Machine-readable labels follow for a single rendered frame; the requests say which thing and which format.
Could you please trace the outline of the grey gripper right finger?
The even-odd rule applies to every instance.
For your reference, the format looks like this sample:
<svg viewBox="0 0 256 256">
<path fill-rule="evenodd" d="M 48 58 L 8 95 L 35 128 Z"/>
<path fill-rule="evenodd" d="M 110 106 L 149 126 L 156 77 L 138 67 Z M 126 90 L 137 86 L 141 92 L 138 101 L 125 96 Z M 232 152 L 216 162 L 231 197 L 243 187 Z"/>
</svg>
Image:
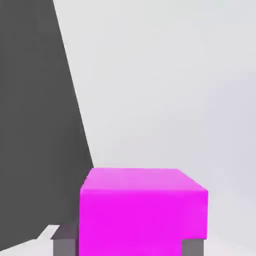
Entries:
<svg viewBox="0 0 256 256">
<path fill-rule="evenodd" d="M 184 239 L 182 256 L 256 256 L 256 249 L 205 239 Z"/>
</svg>

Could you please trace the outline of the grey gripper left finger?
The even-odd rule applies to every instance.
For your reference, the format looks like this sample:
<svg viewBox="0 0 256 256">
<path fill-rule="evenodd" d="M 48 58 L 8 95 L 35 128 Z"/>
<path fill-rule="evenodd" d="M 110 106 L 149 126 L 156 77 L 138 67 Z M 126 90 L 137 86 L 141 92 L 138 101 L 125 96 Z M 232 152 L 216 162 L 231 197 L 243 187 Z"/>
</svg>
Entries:
<svg viewBox="0 0 256 256">
<path fill-rule="evenodd" d="M 36 238 L 0 251 L 0 256 L 79 256 L 79 225 L 48 225 Z"/>
</svg>

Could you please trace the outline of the small magenta cube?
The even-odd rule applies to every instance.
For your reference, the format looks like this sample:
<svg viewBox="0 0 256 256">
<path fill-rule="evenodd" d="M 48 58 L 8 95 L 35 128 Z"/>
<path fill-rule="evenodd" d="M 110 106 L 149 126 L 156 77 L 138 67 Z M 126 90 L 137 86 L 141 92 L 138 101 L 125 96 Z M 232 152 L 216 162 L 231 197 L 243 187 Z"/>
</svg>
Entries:
<svg viewBox="0 0 256 256">
<path fill-rule="evenodd" d="M 79 256 L 182 256 L 207 227 L 208 191 L 178 169 L 93 168 L 80 189 Z"/>
</svg>

